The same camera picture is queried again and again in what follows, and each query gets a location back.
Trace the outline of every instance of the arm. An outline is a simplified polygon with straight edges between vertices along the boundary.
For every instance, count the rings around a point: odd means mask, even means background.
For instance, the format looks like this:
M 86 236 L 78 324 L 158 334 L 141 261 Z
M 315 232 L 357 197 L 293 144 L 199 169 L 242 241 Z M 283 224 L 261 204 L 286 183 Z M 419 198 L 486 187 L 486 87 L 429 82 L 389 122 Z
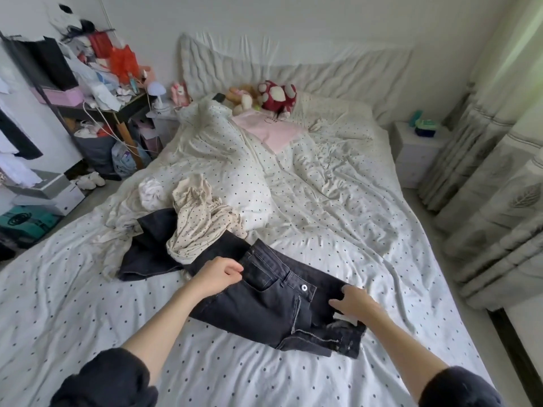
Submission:
M 79 374 L 66 378 L 50 406 L 155 405 L 158 393 L 153 384 L 189 313 L 203 298 L 240 281 L 241 271 L 243 267 L 229 258 L 208 261 L 121 348 L 102 351 Z
M 193 279 L 123 344 L 123 349 L 138 357 L 149 369 L 150 385 L 156 383 L 192 309 L 202 299 L 240 281 L 241 271 L 241 264 L 229 258 L 217 257 L 208 261 Z
M 503 407 L 501 396 L 482 377 L 449 367 L 398 327 L 365 290 L 346 284 L 343 293 L 343 300 L 330 300 L 330 305 L 375 334 L 420 407 Z
M 346 284 L 343 293 L 343 300 L 330 300 L 330 305 L 343 314 L 355 316 L 375 334 L 411 397 L 418 402 L 430 380 L 448 365 L 398 327 L 365 290 Z

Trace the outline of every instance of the gray box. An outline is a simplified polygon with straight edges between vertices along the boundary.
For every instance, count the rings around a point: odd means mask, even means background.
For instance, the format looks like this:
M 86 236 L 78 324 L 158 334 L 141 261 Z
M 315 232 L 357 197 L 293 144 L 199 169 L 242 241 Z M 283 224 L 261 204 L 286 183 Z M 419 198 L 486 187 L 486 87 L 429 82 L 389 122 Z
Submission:
M 68 187 L 71 183 L 64 174 L 57 172 L 33 170 L 43 181 L 31 188 L 19 187 L 16 184 L 4 184 L 16 194 L 28 195 L 30 197 L 45 198 L 51 200 Z

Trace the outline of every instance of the pink cloth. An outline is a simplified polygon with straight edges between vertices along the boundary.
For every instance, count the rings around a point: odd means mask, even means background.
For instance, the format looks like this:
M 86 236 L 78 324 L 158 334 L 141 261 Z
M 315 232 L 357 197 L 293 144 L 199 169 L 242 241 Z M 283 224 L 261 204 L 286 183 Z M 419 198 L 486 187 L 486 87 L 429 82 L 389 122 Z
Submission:
M 294 122 L 273 119 L 252 109 L 232 117 L 232 121 L 257 136 L 275 154 L 280 152 L 295 136 L 306 131 Z

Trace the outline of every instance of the jeans waistband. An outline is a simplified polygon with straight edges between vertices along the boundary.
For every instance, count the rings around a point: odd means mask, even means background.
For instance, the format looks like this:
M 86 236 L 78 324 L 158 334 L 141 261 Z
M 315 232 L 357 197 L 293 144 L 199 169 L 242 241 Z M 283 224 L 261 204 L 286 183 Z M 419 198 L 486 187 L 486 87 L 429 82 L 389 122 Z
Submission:
M 255 264 L 274 281 L 281 280 L 282 284 L 295 289 L 301 297 L 309 302 L 313 300 L 316 286 L 307 280 L 304 280 L 291 270 L 290 267 L 262 240 L 256 240 L 249 248 L 247 254 L 241 259 L 240 264 L 245 267 L 248 262 Z

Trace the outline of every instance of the black desk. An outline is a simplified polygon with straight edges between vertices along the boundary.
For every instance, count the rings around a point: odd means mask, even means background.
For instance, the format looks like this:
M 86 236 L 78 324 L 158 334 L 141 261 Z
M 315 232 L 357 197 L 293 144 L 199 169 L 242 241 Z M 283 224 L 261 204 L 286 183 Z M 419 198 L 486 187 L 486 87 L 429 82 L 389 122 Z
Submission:
M 92 119 L 89 117 L 89 114 L 91 114 L 92 118 L 94 118 L 96 121 L 102 121 L 102 116 L 100 115 L 99 111 L 96 109 L 91 109 L 88 105 L 85 105 L 85 109 L 83 109 L 83 104 L 78 105 L 77 107 L 68 107 L 68 106 L 57 106 L 54 105 L 60 115 L 64 118 L 64 121 L 66 121 L 66 124 L 72 129 L 72 133 L 74 133 L 75 128 L 75 120 L 88 120 L 92 121 Z M 126 123 L 130 118 L 135 116 L 138 113 L 145 114 L 146 112 L 150 111 L 149 108 L 149 100 L 147 98 L 146 93 L 141 93 L 137 96 L 135 96 L 130 102 L 128 102 L 126 105 L 120 108 L 119 111 L 113 111 L 113 110 L 102 110 L 102 114 L 104 114 L 105 119 L 110 124 L 110 126 L 116 126 L 117 127 L 117 133 L 119 133 L 120 137 L 123 139 L 125 143 L 128 144 L 128 150 L 132 153 L 132 156 L 134 158 L 134 161 L 136 162 L 136 166 L 138 170 L 141 170 L 143 168 L 143 162 L 141 161 L 141 158 L 139 157 L 139 154 L 135 150 L 136 144 L 132 140 L 132 137 L 130 136 L 130 132 L 128 131 L 128 128 L 126 127 Z

